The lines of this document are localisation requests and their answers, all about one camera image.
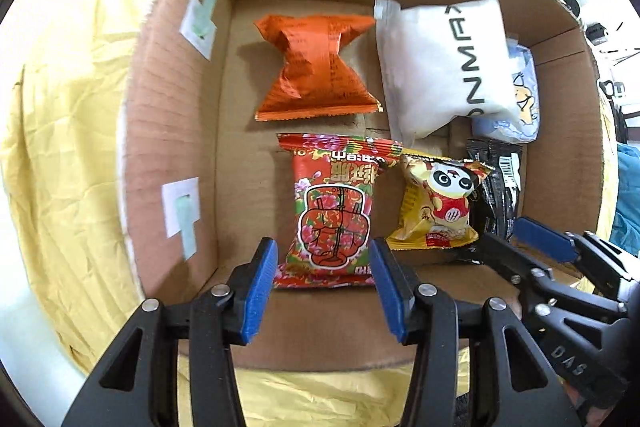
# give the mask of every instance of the green tape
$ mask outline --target green tape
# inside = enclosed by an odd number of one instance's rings
[[[182,254],[187,260],[196,253],[196,232],[193,228],[195,221],[195,211],[190,195],[180,196],[175,200],[175,214],[178,217],[180,226],[180,237],[182,238]]]
[[[202,0],[200,6],[195,9],[193,20],[193,32],[201,39],[205,38],[211,30],[211,16],[217,0]]]

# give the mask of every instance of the cartoon panda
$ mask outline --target cartoon panda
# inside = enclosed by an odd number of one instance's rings
[[[427,200],[422,219],[436,224],[431,233],[450,239],[463,237],[469,224],[469,202],[466,199],[478,187],[478,175],[464,167],[439,162],[425,162],[427,176],[422,187]]]

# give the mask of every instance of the cardboard box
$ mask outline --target cardboard box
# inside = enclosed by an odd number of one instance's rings
[[[403,7],[465,0],[397,0]],[[385,113],[257,122],[256,107],[282,67],[253,22],[267,13],[372,13],[374,0],[217,0],[210,60],[180,34],[190,0],[156,0],[142,31],[122,124],[124,202],[130,254],[147,296],[166,303],[193,298],[226,280],[254,253],[262,236],[276,238],[283,257],[294,237],[290,153],[277,132],[388,137]],[[540,90],[540,133],[527,150],[523,213],[557,230],[594,230],[602,198],[602,131],[591,55],[576,21],[555,0],[500,0],[507,32],[533,51]],[[375,32],[342,57],[383,101]],[[430,137],[434,153],[460,144],[459,123]],[[161,187],[198,178],[196,253],[185,261],[180,234],[167,238]],[[399,169],[376,181],[372,236],[397,223]],[[516,290],[486,266],[421,265],[424,280],[458,299],[483,302]],[[251,346],[234,352],[238,367],[327,371],[411,360],[414,350],[388,333],[374,289],[274,291]]]

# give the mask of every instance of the red snack package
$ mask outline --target red snack package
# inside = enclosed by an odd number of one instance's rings
[[[255,120],[381,111],[338,51],[373,26],[362,15],[267,15],[255,23],[262,37],[283,54],[285,66],[255,113]]]
[[[276,288],[372,285],[369,214],[380,169],[395,165],[398,142],[361,136],[278,134],[292,151],[296,238]]]

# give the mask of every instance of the black package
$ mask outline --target black package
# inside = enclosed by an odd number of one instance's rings
[[[495,169],[468,198],[469,224],[480,234],[491,232],[509,239],[518,217],[522,147],[498,140],[470,138],[466,151],[471,159]]]

